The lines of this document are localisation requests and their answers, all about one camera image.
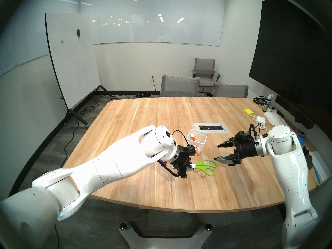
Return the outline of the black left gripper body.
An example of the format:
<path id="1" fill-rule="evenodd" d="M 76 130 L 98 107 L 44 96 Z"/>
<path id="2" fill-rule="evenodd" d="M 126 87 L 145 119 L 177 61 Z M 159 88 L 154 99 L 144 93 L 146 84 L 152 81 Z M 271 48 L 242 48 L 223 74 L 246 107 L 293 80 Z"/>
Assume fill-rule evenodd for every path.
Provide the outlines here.
<path id="1" fill-rule="evenodd" d="M 191 147 L 177 147 L 176 154 L 173 157 L 173 168 L 177 169 L 180 174 L 181 167 L 187 167 L 188 161 L 191 160 Z"/>

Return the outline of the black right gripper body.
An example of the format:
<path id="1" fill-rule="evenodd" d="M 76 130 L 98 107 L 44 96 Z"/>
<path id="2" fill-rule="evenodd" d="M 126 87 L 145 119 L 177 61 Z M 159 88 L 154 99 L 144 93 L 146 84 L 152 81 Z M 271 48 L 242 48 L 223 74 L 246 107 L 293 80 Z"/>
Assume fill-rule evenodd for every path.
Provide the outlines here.
<path id="1" fill-rule="evenodd" d="M 241 164 L 242 159 L 258 156 L 255 142 L 239 143 L 234 149 L 233 164 Z"/>

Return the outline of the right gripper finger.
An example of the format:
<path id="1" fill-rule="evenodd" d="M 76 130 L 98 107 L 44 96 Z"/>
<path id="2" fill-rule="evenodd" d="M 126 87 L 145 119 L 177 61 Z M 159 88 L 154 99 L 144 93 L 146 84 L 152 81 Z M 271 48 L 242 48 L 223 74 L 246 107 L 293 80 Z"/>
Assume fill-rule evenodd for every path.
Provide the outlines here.
<path id="1" fill-rule="evenodd" d="M 237 156 L 234 154 L 216 157 L 214 160 L 222 164 L 227 164 L 228 166 L 236 166 L 238 164 Z"/>
<path id="2" fill-rule="evenodd" d="M 229 148 L 229 147 L 237 147 L 237 141 L 235 138 L 229 138 L 223 143 L 219 144 L 217 148 Z"/>

